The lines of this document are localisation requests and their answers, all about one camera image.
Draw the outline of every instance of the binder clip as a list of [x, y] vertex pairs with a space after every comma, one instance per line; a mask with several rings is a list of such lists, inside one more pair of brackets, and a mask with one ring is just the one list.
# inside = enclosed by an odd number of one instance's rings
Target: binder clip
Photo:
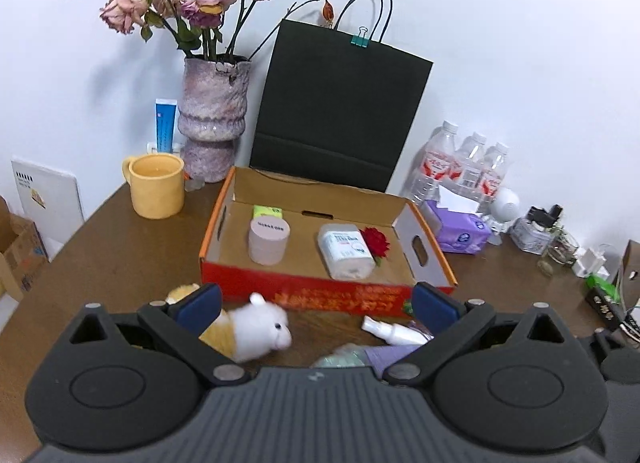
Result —
[[351, 39], [351, 43], [361, 48], [366, 48], [369, 45], [370, 41], [370, 39], [367, 39], [369, 29], [366, 26], [361, 26], [358, 30], [358, 35], [353, 36], [353, 38]]

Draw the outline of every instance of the mug handle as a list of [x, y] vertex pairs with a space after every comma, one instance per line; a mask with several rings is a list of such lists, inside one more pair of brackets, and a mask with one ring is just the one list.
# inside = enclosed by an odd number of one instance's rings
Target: mug handle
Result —
[[131, 162], [137, 159], [137, 156], [129, 156], [122, 163], [122, 175], [124, 176], [124, 179], [127, 180], [127, 183], [129, 183], [129, 185], [131, 185], [131, 173], [129, 172], [129, 166], [131, 165]]

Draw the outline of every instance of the blue tube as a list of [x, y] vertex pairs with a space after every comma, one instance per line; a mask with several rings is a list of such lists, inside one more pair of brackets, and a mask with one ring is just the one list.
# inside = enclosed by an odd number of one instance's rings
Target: blue tube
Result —
[[174, 122], [177, 100], [156, 99], [156, 143], [158, 153], [171, 153], [174, 148]]

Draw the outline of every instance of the vase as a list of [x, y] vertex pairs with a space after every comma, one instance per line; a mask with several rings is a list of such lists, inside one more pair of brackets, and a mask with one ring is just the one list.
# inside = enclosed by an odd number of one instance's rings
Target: vase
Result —
[[234, 141], [244, 133], [251, 63], [185, 58], [178, 130], [188, 140], [184, 170], [207, 183], [224, 180], [234, 164]]

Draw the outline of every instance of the white plush head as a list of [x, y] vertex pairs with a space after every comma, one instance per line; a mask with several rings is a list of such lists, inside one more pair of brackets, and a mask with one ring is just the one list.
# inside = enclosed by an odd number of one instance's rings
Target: white plush head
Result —
[[252, 293], [250, 303], [229, 312], [236, 336], [234, 361], [238, 363], [265, 356], [271, 350], [284, 350], [291, 345], [287, 312]]

